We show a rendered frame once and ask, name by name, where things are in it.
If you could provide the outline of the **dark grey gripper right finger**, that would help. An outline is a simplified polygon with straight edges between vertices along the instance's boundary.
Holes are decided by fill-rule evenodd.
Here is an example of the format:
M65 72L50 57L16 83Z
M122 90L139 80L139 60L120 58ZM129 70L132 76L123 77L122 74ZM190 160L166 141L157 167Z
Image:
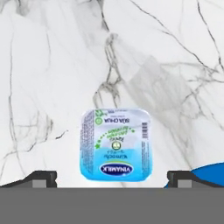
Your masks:
M221 185L198 178L190 171L168 171L168 188L221 188Z

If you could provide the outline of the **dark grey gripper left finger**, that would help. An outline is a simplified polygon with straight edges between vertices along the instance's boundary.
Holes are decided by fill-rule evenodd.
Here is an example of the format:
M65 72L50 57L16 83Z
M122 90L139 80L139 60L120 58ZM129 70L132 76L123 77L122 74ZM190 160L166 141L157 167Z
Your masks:
M6 185L2 188L19 187L19 188L56 188L57 187L56 171L33 171L24 179L20 179Z

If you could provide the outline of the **blue plate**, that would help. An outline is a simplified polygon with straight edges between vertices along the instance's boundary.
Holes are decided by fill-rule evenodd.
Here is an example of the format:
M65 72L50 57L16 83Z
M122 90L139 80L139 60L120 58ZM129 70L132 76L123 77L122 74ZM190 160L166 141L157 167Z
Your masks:
M208 164L189 171L200 179L213 182L224 187L224 162Z

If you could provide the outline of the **blue and white yogurt container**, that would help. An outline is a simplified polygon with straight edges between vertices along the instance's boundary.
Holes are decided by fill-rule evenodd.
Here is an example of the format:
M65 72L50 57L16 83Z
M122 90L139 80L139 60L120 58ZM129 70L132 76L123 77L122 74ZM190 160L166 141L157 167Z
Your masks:
M89 180L138 182L152 173L151 117L140 108L86 112L80 129L80 172Z

